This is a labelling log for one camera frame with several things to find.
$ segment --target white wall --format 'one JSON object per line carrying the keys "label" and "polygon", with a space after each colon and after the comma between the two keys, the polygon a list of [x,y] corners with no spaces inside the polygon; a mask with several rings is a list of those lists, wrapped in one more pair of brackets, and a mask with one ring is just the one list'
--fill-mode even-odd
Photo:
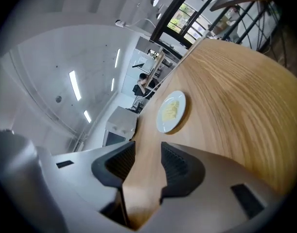
{"label": "white wall", "polygon": [[[159,5],[167,5],[171,1],[160,0]],[[21,0],[1,29],[0,55],[52,29],[84,24],[115,26],[117,19],[131,24],[142,18],[150,18],[157,24],[156,13],[158,6],[153,7],[150,0]],[[137,26],[143,28],[145,23],[142,21]],[[144,32],[152,33],[154,27],[149,24],[147,27],[149,30],[145,29]]]}
{"label": "white wall", "polygon": [[72,135],[46,118],[11,73],[9,55],[0,59],[0,130],[11,129],[48,149],[51,154],[69,151]]}
{"label": "white wall", "polygon": [[124,79],[125,79],[125,76],[127,74],[128,69],[129,69],[130,60],[132,58],[132,55],[133,55],[135,46],[136,46],[139,38],[140,38],[140,35],[139,34],[135,34],[135,36],[133,37],[133,39],[129,41],[129,45],[128,45],[128,47],[125,50],[124,58],[121,60],[121,62],[122,62],[122,70],[121,70],[121,73],[120,73],[119,83],[118,83],[118,91],[119,92],[122,91]]}
{"label": "white wall", "polygon": [[144,53],[147,53],[149,49],[151,49],[155,52],[158,52],[160,49],[160,46],[158,46],[157,44],[155,44],[153,42],[150,42],[149,40],[147,40],[143,37],[140,37],[135,48],[137,50],[144,52]]}
{"label": "white wall", "polygon": [[107,107],[105,113],[100,118],[100,120],[95,124],[91,131],[90,136],[85,141],[85,146],[83,150],[97,149],[101,148],[103,144],[103,138],[105,134],[106,122],[117,108],[120,106],[122,108],[130,108],[134,102],[134,98],[127,96],[126,94],[119,93],[111,104]]}
{"label": "white wall", "polygon": [[174,48],[174,50],[182,56],[187,52],[187,49],[184,46],[182,46],[178,40],[175,40],[172,36],[169,36],[166,33],[162,33],[160,40],[171,45]]}
{"label": "white wall", "polygon": [[[193,8],[196,11],[199,11],[201,7],[204,5],[205,2],[201,0],[185,0],[185,3],[189,5],[191,8]],[[209,4],[209,6],[202,12],[202,16],[204,16],[210,23],[213,23],[214,20],[220,15],[220,13],[223,11],[223,9],[219,9],[216,11],[210,11],[210,8],[215,2],[212,2]]]}
{"label": "white wall", "polygon": [[[11,60],[25,88],[43,111],[77,137],[94,121],[119,88],[139,36],[104,25],[79,25],[46,31],[10,51]],[[114,68],[117,50],[120,55]],[[82,98],[77,101],[69,73],[76,72]],[[115,78],[114,90],[111,82]],[[60,103],[55,102],[61,96]]]}

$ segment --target wood grain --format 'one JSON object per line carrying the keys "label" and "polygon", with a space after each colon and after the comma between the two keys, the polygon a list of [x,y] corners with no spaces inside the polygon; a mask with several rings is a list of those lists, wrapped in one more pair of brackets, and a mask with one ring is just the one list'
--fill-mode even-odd
{"label": "wood grain", "polygon": [[[157,112],[175,90],[185,93],[186,111],[163,134]],[[134,229],[158,209],[166,186],[162,141],[227,156],[285,194],[297,178],[297,79],[256,51],[205,39],[150,99],[134,140],[136,160],[123,184]]]}

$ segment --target black window frame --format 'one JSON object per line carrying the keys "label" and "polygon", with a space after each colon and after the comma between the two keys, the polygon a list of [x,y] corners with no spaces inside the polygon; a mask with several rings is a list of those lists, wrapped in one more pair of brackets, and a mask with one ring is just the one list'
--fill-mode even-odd
{"label": "black window frame", "polygon": [[[189,7],[191,10],[193,10],[193,14],[192,14],[191,16],[188,15],[185,11],[183,11],[183,10],[180,9],[181,6],[182,6],[183,4],[186,5],[187,7]],[[186,3],[182,3],[177,11],[181,11],[181,12],[183,12],[185,15],[187,15],[187,16],[189,17],[188,21],[185,23],[185,25],[184,25],[182,28],[179,27],[177,24],[172,23],[172,22],[171,22],[172,19],[169,21],[169,23],[175,25],[176,27],[178,27],[178,28],[180,29],[180,32],[177,32],[178,34],[182,35],[183,37],[184,37],[186,34],[188,34],[190,37],[192,37],[193,39],[197,40],[193,35],[191,35],[190,33],[188,33],[188,30],[187,30],[187,31],[184,31],[184,28],[185,28],[185,26],[188,24],[188,22],[190,21],[190,18],[191,18],[195,13],[197,13],[197,11],[196,11],[195,9],[193,9],[192,7],[190,7],[190,6],[189,6],[188,4],[186,4]],[[201,16],[202,16],[202,17],[203,17],[203,18],[210,24],[210,22],[209,22],[203,15],[201,15]],[[201,23],[199,23],[198,21],[195,21],[194,23],[198,24],[203,30],[206,30],[206,28],[205,28],[204,26],[202,26]],[[195,30],[195,31],[197,32],[197,34],[200,35],[200,37],[203,36],[202,33],[200,33],[200,32],[199,32],[196,28],[194,28],[193,26],[191,26],[190,28],[192,28],[193,30]]]}
{"label": "black window frame", "polygon": [[150,40],[153,42],[159,42],[160,37],[163,33],[168,34],[169,36],[173,37],[175,40],[180,42],[181,45],[185,46],[186,48],[190,48],[192,43],[184,38],[184,35],[187,33],[188,29],[192,27],[192,24],[202,16],[201,14],[203,11],[208,7],[208,5],[212,2],[212,0],[206,0],[203,6],[199,9],[199,11],[195,11],[192,16],[190,16],[189,20],[185,24],[183,30],[180,33],[175,32],[171,28],[167,27],[168,23],[172,20],[175,13],[181,7],[185,0],[173,0],[168,9],[165,11],[163,17],[160,19],[158,25],[156,26],[155,30],[153,31]]}

